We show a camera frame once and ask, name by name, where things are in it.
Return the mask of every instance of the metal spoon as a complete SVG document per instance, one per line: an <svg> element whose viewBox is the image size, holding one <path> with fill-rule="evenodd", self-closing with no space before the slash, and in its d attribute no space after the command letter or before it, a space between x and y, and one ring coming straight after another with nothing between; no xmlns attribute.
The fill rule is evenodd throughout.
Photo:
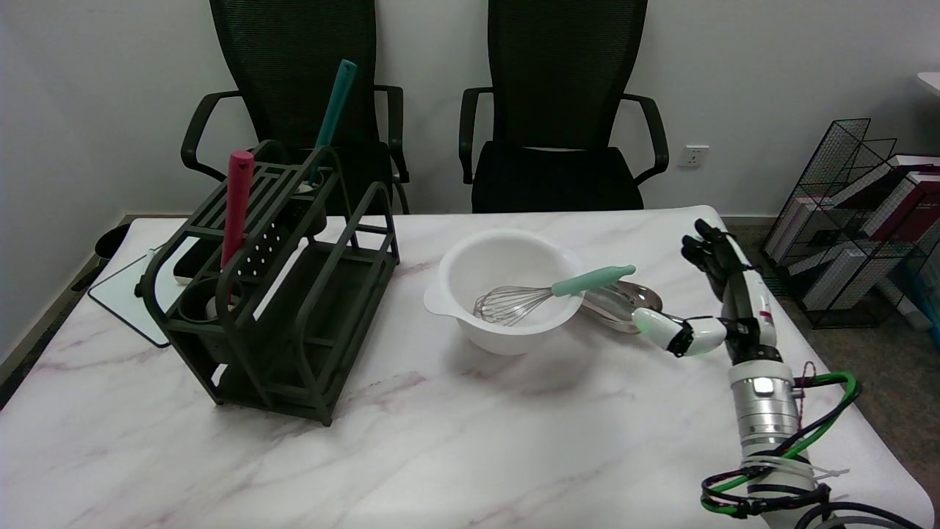
<svg viewBox="0 0 940 529"><path fill-rule="evenodd" d="M580 312L619 332L637 334L634 310L663 309L663 299L651 289L629 281L585 291Z"/></svg>

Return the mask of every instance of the marble table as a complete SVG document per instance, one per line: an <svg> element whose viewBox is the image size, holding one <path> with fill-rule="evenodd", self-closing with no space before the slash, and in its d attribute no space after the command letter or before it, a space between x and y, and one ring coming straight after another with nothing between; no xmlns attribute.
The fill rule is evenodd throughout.
<svg viewBox="0 0 940 529"><path fill-rule="evenodd" d="M670 313L718 313L705 276L679 254L698 217L719 222L704 206L397 217L402 263L330 428L216 407L172 348L85 298L0 413L0 526L765 527L698 504L702 478L740 459L722 351L678 360L576 315L557 343L496 357L422 306L453 242L509 226L554 238L586 265L636 265L634 280ZM102 276L179 224L135 221ZM824 371L774 310L786 362ZM839 389L810 395L816 417ZM829 481L835 497L932 526L927 495L855 408L810 454L852 469Z"/></svg>

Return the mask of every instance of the metal cylinder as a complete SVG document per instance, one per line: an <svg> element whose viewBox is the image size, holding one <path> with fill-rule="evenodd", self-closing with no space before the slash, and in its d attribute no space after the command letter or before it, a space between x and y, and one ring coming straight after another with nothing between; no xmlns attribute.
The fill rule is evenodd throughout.
<svg viewBox="0 0 940 529"><path fill-rule="evenodd" d="M734 408L738 417L738 436L744 457L777 448L799 430L799 409L793 397L793 373L779 361L746 361L728 371ZM799 455L808 461L804 452ZM747 484L751 497L777 498L796 492L812 491L812 476L781 471L770 472ZM806 510L766 513L763 518L772 527L793 527Z"/></svg>

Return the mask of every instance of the mesh chair back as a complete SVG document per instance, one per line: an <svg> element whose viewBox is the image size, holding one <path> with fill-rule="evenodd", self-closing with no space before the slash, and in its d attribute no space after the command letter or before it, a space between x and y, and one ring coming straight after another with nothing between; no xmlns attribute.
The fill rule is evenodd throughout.
<svg viewBox="0 0 940 529"><path fill-rule="evenodd" d="M606 147L647 0L490 0L493 140Z"/></svg>
<svg viewBox="0 0 940 529"><path fill-rule="evenodd" d="M378 141L374 0L210 0L258 139L314 146L339 62L358 66L334 144Z"/></svg>

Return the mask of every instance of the whisk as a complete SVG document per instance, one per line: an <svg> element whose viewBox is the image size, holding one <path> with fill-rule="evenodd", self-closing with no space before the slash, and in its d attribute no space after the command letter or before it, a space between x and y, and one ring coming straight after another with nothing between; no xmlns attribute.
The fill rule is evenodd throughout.
<svg viewBox="0 0 940 529"><path fill-rule="evenodd" d="M549 287L500 286L477 298L473 315L485 322L511 327L552 297L570 296L607 286L635 271L632 264L606 266Z"/></svg>

